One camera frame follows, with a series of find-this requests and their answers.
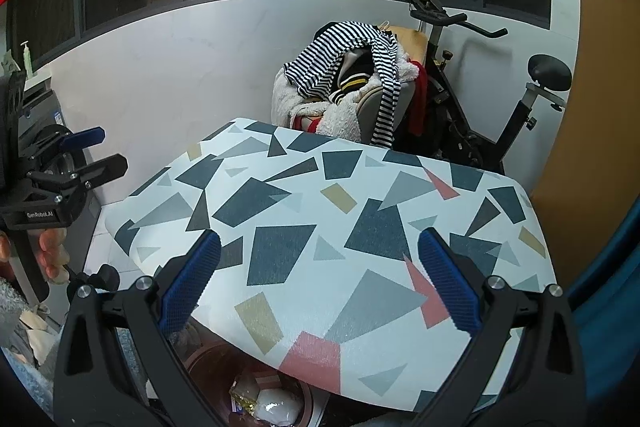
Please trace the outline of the grey fleece left forearm sleeve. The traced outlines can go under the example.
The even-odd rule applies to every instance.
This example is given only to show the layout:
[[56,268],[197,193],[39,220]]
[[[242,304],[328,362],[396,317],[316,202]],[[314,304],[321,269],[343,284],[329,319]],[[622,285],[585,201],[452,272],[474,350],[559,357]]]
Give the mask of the grey fleece left forearm sleeve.
[[0,279],[0,343],[9,347],[21,314],[28,304],[15,288],[5,279]]

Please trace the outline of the person's left hand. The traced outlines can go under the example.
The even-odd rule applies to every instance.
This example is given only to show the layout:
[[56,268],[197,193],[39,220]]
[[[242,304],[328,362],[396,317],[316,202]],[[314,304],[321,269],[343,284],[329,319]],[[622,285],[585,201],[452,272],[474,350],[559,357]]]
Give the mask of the person's left hand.
[[[70,262],[70,255],[63,243],[66,239],[65,229],[29,230],[30,239],[35,241],[35,257],[46,273],[47,278],[55,283],[62,284],[70,279],[70,274],[64,268]],[[1,277],[3,280],[13,282],[15,275],[10,265],[10,257],[13,253],[13,245],[6,236],[1,233]]]

